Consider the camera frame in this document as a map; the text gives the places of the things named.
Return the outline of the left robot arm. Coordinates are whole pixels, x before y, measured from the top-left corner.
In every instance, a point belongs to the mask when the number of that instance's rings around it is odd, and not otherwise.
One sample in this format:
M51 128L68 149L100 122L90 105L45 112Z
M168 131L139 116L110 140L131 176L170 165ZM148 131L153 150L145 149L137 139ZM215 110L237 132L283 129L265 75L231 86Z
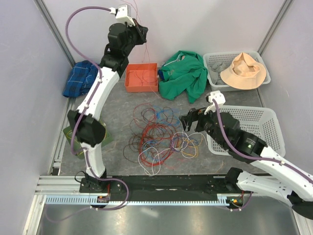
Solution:
M148 28L134 18L119 20L110 26L108 44L98 64L95 82L78 108L68 112L72 140L79 142L87 166L80 181L81 193L104 192L107 189L109 180L102 159L102 141L107 131L100 122L100 114L129 63L129 54L135 46L146 43L147 32Z

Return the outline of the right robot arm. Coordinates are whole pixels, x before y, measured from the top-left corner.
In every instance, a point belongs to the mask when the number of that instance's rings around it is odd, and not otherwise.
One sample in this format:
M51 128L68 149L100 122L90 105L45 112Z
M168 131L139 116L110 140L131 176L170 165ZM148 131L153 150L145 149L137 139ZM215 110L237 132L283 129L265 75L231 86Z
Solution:
M313 218L313 177L281 157L264 140L240 128L240 122L228 112L206 111L192 108L179 120L183 129L189 131L197 122L196 132L205 131L223 150L233 158L251 164L278 182L258 180L241 169L232 168L226 175L224 187L228 192L262 192L269 197L285 202L298 213Z

